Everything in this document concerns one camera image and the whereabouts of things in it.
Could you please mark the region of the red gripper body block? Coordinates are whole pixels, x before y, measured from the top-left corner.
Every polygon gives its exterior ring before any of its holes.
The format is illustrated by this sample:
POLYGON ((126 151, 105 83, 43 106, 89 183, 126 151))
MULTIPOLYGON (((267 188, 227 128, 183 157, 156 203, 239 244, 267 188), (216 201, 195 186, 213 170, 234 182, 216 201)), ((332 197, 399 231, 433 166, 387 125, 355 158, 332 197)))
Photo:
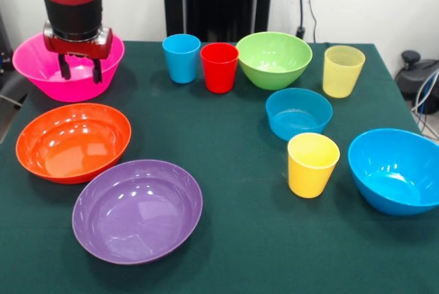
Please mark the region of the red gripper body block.
POLYGON ((106 59, 111 50, 113 34, 111 28, 103 28, 91 40, 70 41, 54 34, 52 28, 43 30, 43 41, 46 48, 62 55, 75 55, 89 59, 106 59))

